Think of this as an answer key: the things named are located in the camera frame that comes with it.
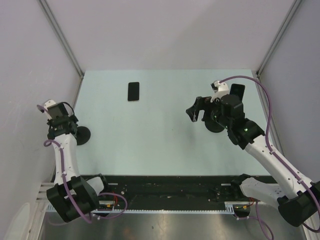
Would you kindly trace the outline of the black stand with ball joint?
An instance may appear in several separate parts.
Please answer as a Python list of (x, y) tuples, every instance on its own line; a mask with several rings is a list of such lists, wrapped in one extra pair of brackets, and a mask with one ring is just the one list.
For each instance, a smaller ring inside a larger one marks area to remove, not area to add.
[(85, 126), (78, 126), (76, 132), (76, 144), (82, 146), (91, 138), (91, 131)]

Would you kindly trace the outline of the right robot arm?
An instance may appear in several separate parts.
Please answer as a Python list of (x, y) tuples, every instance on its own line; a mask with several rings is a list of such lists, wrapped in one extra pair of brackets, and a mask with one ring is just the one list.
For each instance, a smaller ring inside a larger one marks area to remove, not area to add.
[(202, 121), (213, 133), (227, 131), (230, 141), (254, 157), (273, 177), (279, 189), (272, 188), (250, 176), (230, 188), (231, 196), (242, 201), (252, 197), (278, 209), (290, 225), (299, 227), (320, 208), (320, 184), (296, 169), (275, 147), (266, 141), (264, 130), (246, 118), (242, 97), (226, 94), (212, 99), (198, 96), (186, 109), (192, 122)]

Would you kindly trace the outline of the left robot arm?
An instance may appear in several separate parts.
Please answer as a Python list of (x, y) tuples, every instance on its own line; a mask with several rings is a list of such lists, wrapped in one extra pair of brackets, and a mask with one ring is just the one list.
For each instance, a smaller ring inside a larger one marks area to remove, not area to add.
[(85, 217), (99, 207), (99, 199), (110, 196), (111, 188), (101, 174), (85, 179), (79, 173), (76, 148), (78, 119), (75, 115), (52, 116), (45, 147), (53, 146), (55, 178), (46, 197), (66, 223)]

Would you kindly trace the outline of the silver white phone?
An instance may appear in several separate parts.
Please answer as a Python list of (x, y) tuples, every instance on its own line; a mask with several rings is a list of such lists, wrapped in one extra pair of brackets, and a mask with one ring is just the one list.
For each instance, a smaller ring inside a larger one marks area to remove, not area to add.
[(129, 82), (127, 100), (129, 102), (137, 102), (140, 99), (140, 83), (139, 82)]

